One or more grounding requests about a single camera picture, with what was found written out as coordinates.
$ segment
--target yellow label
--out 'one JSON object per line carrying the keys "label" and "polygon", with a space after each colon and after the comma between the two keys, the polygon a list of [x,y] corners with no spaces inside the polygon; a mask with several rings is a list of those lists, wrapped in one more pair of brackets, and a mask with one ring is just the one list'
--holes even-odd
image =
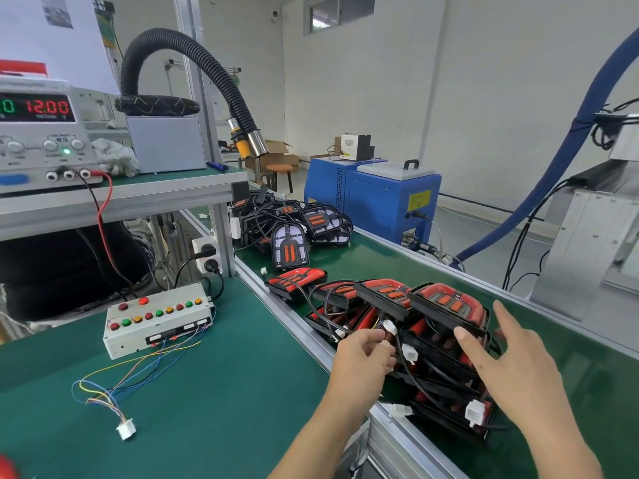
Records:
{"label": "yellow label", "polygon": [[431,201],[430,190],[426,190],[425,192],[420,192],[420,193],[413,193],[408,199],[408,211],[411,212],[421,207],[427,207],[430,201]]}

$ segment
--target paper sheet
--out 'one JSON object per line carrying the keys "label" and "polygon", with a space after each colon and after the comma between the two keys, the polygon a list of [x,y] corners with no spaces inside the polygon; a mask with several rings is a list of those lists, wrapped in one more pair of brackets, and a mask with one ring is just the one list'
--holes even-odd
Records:
{"label": "paper sheet", "polygon": [[50,79],[119,94],[93,0],[0,0],[2,61],[44,63]]}

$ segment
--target white control knob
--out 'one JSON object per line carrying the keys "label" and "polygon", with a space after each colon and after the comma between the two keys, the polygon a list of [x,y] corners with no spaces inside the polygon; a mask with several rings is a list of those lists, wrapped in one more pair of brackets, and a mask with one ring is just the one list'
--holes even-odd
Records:
{"label": "white control knob", "polygon": [[84,141],[82,141],[81,139],[72,139],[71,147],[78,150],[84,149]]}
{"label": "white control knob", "polygon": [[45,139],[42,142],[42,147],[46,149],[47,151],[55,151],[58,149],[58,143],[56,143],[55,141],[52,141],[51,139]]}
{"label": "white control knob", "polygon": [[7,148],[9,149],[9,151],[11,152],[23,152],[24,151],[24,144],[18,142],[18,141],[9,141],[9,143],[6,144]]}

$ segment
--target left hand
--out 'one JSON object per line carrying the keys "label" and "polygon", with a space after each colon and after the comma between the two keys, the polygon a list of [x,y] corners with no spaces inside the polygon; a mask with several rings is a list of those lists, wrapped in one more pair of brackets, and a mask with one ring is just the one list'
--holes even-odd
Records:
{"label": "left hand", "polygon": [[385,330],[359,330],[340,341],[322,403],[361,425],[396,364]]}

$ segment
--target digital display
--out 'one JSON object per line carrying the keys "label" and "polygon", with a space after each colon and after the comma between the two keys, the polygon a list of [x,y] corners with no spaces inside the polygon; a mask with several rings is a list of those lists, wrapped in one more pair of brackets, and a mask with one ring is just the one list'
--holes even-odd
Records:
{"label": "digital display", "polygon": [[63,94],[0,92],[0,122],[75,122]]}

